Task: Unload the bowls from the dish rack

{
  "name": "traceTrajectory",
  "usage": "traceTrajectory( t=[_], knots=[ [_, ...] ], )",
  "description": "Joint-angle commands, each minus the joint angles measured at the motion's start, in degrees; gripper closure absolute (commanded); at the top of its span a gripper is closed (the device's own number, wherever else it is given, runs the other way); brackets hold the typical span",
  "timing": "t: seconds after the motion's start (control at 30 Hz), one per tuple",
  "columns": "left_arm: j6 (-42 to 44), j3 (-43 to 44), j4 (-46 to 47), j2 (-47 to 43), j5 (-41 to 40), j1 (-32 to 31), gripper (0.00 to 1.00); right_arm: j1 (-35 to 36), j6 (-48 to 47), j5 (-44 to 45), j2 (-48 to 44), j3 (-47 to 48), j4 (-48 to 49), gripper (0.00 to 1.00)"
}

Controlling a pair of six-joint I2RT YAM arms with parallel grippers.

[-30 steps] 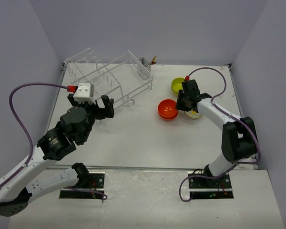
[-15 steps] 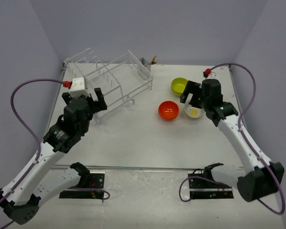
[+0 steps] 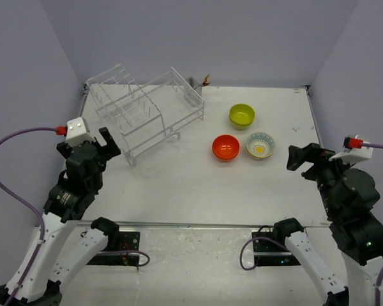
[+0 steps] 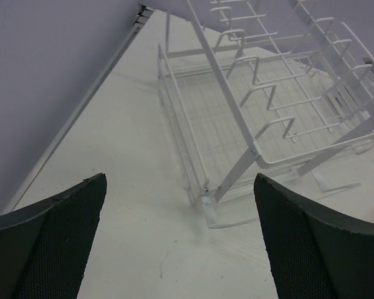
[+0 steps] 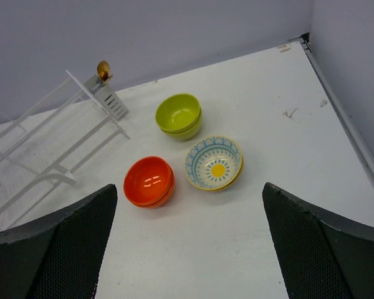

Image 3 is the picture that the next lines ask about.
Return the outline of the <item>orange bowl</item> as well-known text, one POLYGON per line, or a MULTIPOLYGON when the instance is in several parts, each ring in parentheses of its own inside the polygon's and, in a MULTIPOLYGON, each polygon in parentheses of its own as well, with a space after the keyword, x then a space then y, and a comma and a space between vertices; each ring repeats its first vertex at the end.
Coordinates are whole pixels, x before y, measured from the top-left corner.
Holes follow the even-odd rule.
POLYGON ((234 161, 237 158, 237 156, 238 156, 238 154, 234 154, 234 155, 231 155, 231 156, 224 156, 224 155, 218 155, 218 154, 215 154, 215 153, 213 155, 214 155, 214 157, 215 157, 215 159, 217 161, 225 162, 225 163, 234 161))
POLYGON ((231 156, 239 154, 240 143, 232 135, 220 135, 213 140, 211 149, 213 154, 231 156))

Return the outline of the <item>patterned beige bowl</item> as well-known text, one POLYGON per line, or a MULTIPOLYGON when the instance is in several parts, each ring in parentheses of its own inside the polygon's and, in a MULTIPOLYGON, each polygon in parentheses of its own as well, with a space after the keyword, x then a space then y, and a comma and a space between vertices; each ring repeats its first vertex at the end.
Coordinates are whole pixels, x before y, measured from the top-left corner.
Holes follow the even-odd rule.
POLYGON ((273 153, 265 154, 265 155, 256 155, 256 154, 254 154, 254 153, 252 153, 252 152, 249 152, 248 154, 250 155, 250 157, 252 157, 252 158, 254 158, 254 159, 256 159, 256 160, 265 160, 265 159, 269 159, 269 158, 273 155, 273 153))

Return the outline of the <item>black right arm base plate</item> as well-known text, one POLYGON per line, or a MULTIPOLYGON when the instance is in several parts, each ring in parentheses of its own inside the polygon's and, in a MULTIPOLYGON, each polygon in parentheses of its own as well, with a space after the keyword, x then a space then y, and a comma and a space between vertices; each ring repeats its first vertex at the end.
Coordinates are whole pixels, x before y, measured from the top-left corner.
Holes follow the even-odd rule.
MULTIPOLYGON (((271 228, 261 229, 252 233, 253 238, 265 237, 275 240, 276 236, 271 228)), ((294 255, 285 251, 268 240, 256 239, 252 242, 254 262, 257 266, 300 266, 294 255)))

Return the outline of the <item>lime green bowl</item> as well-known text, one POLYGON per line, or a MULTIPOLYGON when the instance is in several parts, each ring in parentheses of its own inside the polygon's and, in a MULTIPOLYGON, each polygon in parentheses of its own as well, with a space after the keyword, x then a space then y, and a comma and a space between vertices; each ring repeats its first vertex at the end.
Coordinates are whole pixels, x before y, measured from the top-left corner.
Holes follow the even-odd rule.
POLYGON ((255 110, 247 104, 236 104, 230 107, 229 117, 233 118, 235 121, 242 121, 243 118, 248 117, 255 119, 255 110))
POLYGON ((232 127, 234 128, 234 129, 237 129, 237 130, 245 130, 245 129, 248 129, 251 125, 252 125, 252 123, 253 123, 253 121, 254 121, 254 119, 253 118, 251 118, 251 117, 248 117, 248 118, 243 118, 243 120, 242 121, 235 121, 233 118, 231 118, 231 117, 229 117, 229 119, 230 119, 230 124, 232 125, 232 127))

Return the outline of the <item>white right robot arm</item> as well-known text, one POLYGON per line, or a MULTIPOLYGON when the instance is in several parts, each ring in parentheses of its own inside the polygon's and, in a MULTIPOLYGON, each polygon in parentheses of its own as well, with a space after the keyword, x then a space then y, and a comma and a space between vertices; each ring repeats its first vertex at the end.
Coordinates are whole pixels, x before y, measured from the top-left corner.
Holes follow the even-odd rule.
POLYGON ((291 145, 287 169, 311 163, 301 175, 317 185, 348 283, 338 279, 312 249, 297 219, 275 223, 272 243, 300 262, 324 305, 383 305, 383 224, 372 214, 380 194, 373 177, 343 157, 316 143, 303 148, 291 145))

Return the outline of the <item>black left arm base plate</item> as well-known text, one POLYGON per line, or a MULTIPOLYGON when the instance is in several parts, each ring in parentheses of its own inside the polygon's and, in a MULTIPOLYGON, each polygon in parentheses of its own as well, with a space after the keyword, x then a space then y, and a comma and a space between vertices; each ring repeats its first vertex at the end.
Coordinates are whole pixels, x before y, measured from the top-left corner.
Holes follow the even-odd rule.
MULTIPOLYGON (((140 232, 138 231, 120 231, 118 240, 118 250, 138 250, 140 243, 140 232)), ((134 266, 140 264, 140 255, 138 254, 119 254, 101 256, 96 255, 89 261, 89 266, 134 266)))

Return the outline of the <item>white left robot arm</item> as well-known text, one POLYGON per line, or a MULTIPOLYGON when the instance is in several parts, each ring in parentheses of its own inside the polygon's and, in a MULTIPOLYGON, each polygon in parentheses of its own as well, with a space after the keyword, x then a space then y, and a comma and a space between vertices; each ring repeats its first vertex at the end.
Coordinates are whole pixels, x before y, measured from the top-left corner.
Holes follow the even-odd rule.
POLYGON ((49 191, 43 213, 0 182, 0 188, 36 213, 40 223, 17 272, 0 285, 0 305, 59 305, 63 290, 74 276, 97 254, 116 250, 120 242, 119 226, 100 217, 92 222, 71 253, 58 259, 68 237, 102 188, 107 162, 120 155, 121 150, 105 127, 99 130, 105 145, 87 131, 79 133, 77 143, 70 138, 68 127, 53 131, 66 138, 56 147, 66 168, 49 191))

